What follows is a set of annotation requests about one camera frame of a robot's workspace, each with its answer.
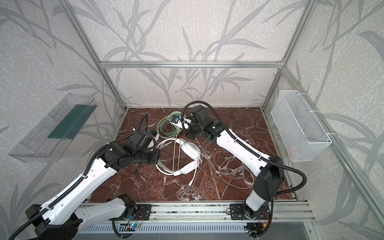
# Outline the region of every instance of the headset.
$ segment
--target headset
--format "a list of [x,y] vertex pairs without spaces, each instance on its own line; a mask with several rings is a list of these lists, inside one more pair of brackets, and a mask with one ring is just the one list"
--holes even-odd
[[175,144],[178,143],[180,145],[181,149],[183,150],[183,152],[186,153],[190,158],[192,158],[193,161],[188,163],[187,165],[185,165],[184,167],[182,167],[182,169],[179,169],[178,171],[170,170],[160,161],[157,162],[156,167],[161,173],[163,173],[165,175],[173,175],[173,176],[178,176],[181,174],[187,174],[187,173],[191,172],[193,169],[195,169],[195,174],[193,175],[192,180],[188,184],[189,186],[191,186],[193,180],[195,179],[197,168],[199,167],[199,164],[201,163],[200,162],[201,151],[194,143],[187,142],[184,139],[175,138],[175,137],[167,138],[167,139],[161,141],[156,146],[156,148],[162,149],[163,147],[171,144],[172,142],[165,144],[167,141],[170,141],[170,140],[173,140],[175,142]]

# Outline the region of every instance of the marble surface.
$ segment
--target marble surface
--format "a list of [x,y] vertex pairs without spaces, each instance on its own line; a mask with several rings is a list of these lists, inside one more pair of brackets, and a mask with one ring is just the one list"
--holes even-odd
[[[180,109],[175,108],[134,108],[129,109],[121,126],[118,138],[136,127],[141,117],[148,113],[148,129],[155,130],[157,123],[166,115]],[[271,136],[260,108],[217,108],[222,120],[242,139],[256,149],[270,156],[276,154]],[[121,194],[127,194],[134,201],[189,201],[189,200],[244,200],[252,191],[253,178],[243,169],[241,162],[227,150],[197,136],[195,143],[202,152],[202,164],[197,169],[196,178],[191,186],[194,172],[186,175],[168,176],[160,173],[154,165],[132,164],[110,177],[92,194],[92,202],[106,202]],[[175,170],[191,161],[183,151],[178,159],[179,147],[175,148]],[[174,144],[164,147],[160,160],[169,169],[173,165]],[[287,189],[285,182],[281,189]],[[293,199],[285,194],[278,199]]]

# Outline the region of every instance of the red marble table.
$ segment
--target red marble table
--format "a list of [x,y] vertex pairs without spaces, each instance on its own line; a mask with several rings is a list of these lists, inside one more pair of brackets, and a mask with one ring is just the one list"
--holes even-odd
[[[148,113],[148,129],[156,129],[157,123],[175,108],[132,108],[128,110],[118,137],[132,132],[141,117]],[[271,136],[260,108],[217,108],[222,120],[243,140],[257,150],[270,156],[276,154]],[[107,179],[92,194],[91,202],[107,202],[121,194],[127,194],[136,202],[143,201],[204,201],[204,200],[244,200],[252,191],[252,177],[242,168],[241,162],[227,150],[197,136],[192,141],[201,150],[202,164],[197,169],[192,186],[188,186],[194,172],[186,175],[168,176],[159,172],[154,165],[132,164]],[[172,169],[174,144],[161,150],[160,160]],[[178,165],[179,147],[175,149],[175,170]],[[191,161],[183,151],[180,152],[179,166],[182,168]],[[219,172],[237,172],[219,174]],[[285,182],[280,189],[287,189]],[[292,194],[279,196],[277,199],[293,199]]]

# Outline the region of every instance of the white wire mesh basket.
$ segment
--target white wire mesh basket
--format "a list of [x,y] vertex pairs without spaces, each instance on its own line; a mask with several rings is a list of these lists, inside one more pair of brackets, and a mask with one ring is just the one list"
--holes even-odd
[[271,115],[293,162],[310,161],[332,143],[296,90],[280,91]]

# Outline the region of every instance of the wall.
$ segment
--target wall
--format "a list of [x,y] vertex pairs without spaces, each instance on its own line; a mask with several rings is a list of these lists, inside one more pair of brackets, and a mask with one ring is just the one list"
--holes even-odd
[[[123,113],[55,1],[0,1],[0,235],[24,210],[61,191],[109,141]],[[24,163],[9,151],[67,94],[98,105],[56,163]],[[29,239],[33,230],[23,231]]]
[[[384,1],[319,1],[288,68],[384,196]],[[290,89],[282,79],[279,90]],[[269,113],[274,100],[268,104]],[[268,114],[273,133],[279,138]],[[288,159],[281,140],[278,148]],[[330,148],[294,167],[325,239],[384,239],[384,230]],[[292,175],[295,184],[301,179]]]
[[[279,61],[307,0],[70,2],[103,61]],[[276,72],[222,70],[117,68],[109,75],[127,106],[196,99],[261,106]]]

